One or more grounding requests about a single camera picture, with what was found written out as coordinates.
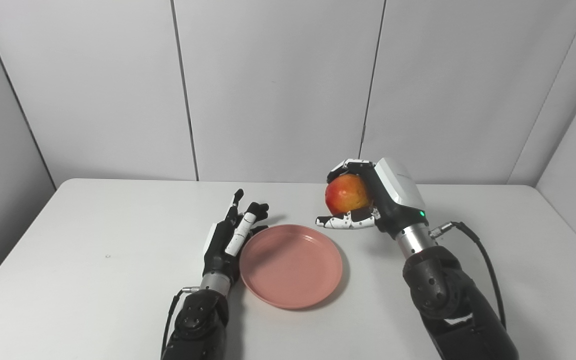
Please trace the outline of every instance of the robotic hand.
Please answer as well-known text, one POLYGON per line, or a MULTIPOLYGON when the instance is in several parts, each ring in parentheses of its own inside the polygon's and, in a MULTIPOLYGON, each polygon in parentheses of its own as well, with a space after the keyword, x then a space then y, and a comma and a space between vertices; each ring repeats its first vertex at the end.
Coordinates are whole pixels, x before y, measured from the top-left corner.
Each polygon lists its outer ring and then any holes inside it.
POLYGON ((334 167, 327 182, 351 173, 361 177, 373 200, 368 207, 315 223, 329 229, 363 229, 376 226, 399 243, 406 263, 403 278, 423 325, 443 360, 517 360, 519 354, 506 332, 503 305, 490 258, 477 235, 464 223, 449 222, 430 231, 425 204, 406 168, 388 158, 377 164, 348 159, 334 167), (500 318, 495 315, 474 281, 462 271, 459 260, 434 239, 457 227, 471 237, 484 255, 500 318))
POLYGON ((254 223, 268 218, 267 203, 250 203, 239 214, 244 196, 239 189, 223 221, 214 224, 208 233, 210 245, 203 256, 201 285, 184 287, 173 298, 168 312, 161 350, 162 360, 221 360, 226 346, 226 325, 229 311, 227 297, 231 286, 240 278, 240 249, 250 237, 268 226, 254 223), (182 309, 168 337, 170 319, 182 294, 182 309))

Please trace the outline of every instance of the red apple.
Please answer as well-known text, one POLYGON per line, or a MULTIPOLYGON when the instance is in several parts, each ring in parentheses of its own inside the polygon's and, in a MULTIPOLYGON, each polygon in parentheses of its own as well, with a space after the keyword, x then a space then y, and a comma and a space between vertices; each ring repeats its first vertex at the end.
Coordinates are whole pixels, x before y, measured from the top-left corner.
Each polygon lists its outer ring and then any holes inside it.
POLYGON ((332 180, 326 187, 326 205, 333 215, 370 205, 361 177, 346 173, 332 180))

